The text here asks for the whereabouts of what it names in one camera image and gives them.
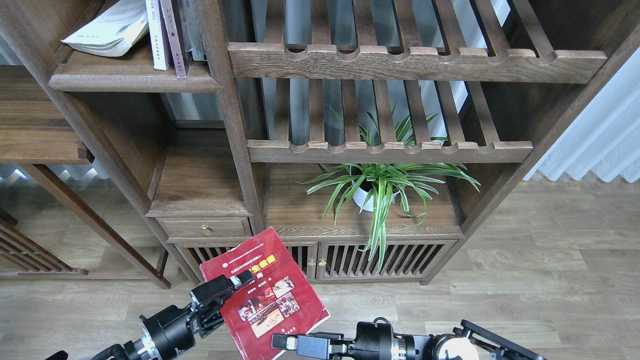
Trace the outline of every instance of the brass knob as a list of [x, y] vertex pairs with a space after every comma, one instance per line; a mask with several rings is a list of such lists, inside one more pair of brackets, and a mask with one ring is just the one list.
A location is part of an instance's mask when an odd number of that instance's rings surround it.
[[206, 225], [202, 225], [202, 226], [200, 226], [200, 227], [202, 228], [202, 234], [203, 234], [204, 236], [209, 236], [209, 235], [213, 234], [213, 231], [211, 231], [211, 229], [209, 229], [209, 227], [208, 227], [208, 226], [206, 226]]

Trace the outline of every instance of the wooden drawer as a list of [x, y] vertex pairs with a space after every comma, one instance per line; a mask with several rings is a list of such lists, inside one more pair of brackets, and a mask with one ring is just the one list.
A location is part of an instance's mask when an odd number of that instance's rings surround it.
[[249, 219], [224, 218], [157, 218], [170, 238], [250, 237]]

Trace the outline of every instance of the book cover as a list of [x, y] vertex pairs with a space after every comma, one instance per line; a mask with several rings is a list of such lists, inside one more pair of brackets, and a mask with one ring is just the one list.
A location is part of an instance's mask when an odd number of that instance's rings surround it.
[[160, 0], [166, 34], [169, 39], [169, 48], [173, 58], [173, 67], [178, 78], [186, 78], [191, 65], [191, 53], [184, 47], [182, 37], [182, 24], [178, 13], [179, 0]]
[[171, 51], [159, 0], [147, 0], [147, 18], [149, 21], [149, 37], [151, 39], [151, 53], [154, 58], [154, 69], [169, 69]]
[[148, 19], [142, 0], [119, 0], [62, 42], [85, 53], [124, 55], [147, 33]]
[[272, 360], [271, 335], [308, 333], [329, 318], [307, 278], [273, 228], [200, 265], [208, 281], [250, 269], [255, 280], [220, 309], [244, 360]]

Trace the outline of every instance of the potted plant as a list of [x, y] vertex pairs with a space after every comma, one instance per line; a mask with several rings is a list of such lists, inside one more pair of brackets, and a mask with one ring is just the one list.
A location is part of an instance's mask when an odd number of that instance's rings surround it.
[[[344, 119], [335, 111], [333, 114], [337, 116], [343, 123]], [[367, 113], [373, 121], [376, 132], [372, 132], [360, 125], [360, 138], [368, 146], [375, 146], [377, 134], [380, 133], [378, 121], [371, 113]], [[426, 121], [429, 124], [436, 114], [430, 115]], [[411, 118], [407, 116], [401, 122], [394, 124], [396, 132], [396, 140], [403, 142], [407, 146], [415, 145], [415, 136], [411, 126]], [[432, 137], [432, 140], [447, 141], [447, 138]], [[415, 225], [423, 223], [428, 212], [428, 200], [432, 197], [430, 193], [438, 194], [438, 190], [433, 188], [429, 183], [442, 184], [445, 181], [433, 176], [451, 176], [458, 179], [468, 181], [476, 190], [479, 191], [480, 183], [465, 173], [467, 168], [463, 164], [457, 163], [421, 163], [421, 164], [373, 164], [373, 163], [345, 163], [327, 167], [320, 164], [324, 169], [324, 173], [314, 177], [313, 179], [297, 182], [298, 184], [315, 184], [307, 190], [307, 195], [324, 188], [326, 186], [334, 186], [335, 189], [329, 198], [329, 202], [323, 214], [323, 218], [329, 214], [329, 211], [335, 204], [334, 224], [337, 223], [340, 208], [345, 201], [354, 199], [356, 192], [364, 191], [366, 196], [362, 202], [358, 201], [360, 212], [365, 209], [372, 201], [372, 221], [369, 233], [369, 241], [364, 251], [370, 250], [369, 261], [375, 255], [376, 247], [379, 248], [378, 267], [376, 272], [380, 272], [383, 260], [385, 258], [387, 229], [385, 221], [387, 219], [389, 207], [394, 202], [396, 195], [400, 196], [400, 207], [408, 217], [422, 217], [422, 220]], [[424, 206], [424, 212], [409, 214], [410, 205], [407, 198], [407, 191], [414, 191]]]

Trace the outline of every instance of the red book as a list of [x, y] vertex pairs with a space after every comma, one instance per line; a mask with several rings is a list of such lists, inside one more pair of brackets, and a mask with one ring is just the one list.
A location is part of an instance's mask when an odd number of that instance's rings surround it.
[[272, 360], [272, 334], [306, 334], [329, 318], [273, 228], [200, 265], [205, 279], [251, 270], [255, 280], [220, 309], [244, 360]]

